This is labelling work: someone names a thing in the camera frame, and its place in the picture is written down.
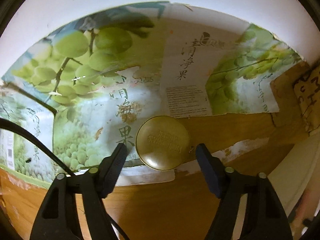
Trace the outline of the large white plastic bin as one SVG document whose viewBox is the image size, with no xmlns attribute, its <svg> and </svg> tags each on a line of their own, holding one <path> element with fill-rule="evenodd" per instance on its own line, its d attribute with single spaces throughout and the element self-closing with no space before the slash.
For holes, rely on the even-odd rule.
<svg viewBox="0 0 320 240">
<path fill-rule="evenodd" d="M 289 215 L 302 196 L 319 158 L 319 134 L 298 142 L 268 175 L 278 198 Z"/>
</svg>

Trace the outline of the lettered fabric bag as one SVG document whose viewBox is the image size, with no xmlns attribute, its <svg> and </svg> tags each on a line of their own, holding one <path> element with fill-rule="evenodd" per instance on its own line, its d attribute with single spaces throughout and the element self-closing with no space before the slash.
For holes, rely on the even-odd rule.
<svg viewBox="0 0 320 240">
<path fill-rule="evenodd" d="M 294 93 L 305 122 L 305 130 L 311 132 L 319 128 L 319 66 L 313 67 L 293 84 Z"/>
</svg>

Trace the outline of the green grape printed cardboard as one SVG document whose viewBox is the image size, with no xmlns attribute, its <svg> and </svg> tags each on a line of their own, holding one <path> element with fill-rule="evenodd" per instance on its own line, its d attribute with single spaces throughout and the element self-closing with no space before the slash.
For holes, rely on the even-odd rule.
<svg viewBox="0 0 320 240">
<path fill-rule="evenodd" d="M 148 119 L 274 113 L 271 82 L 302 57 L 258 25 L 170 2 L 123 5 L 56 29 L 1 77 L 1 118 L 30 132 L 82 174 L 117 144 L 119 186 L 162 183 L 136 150 Z"/>
</svg>

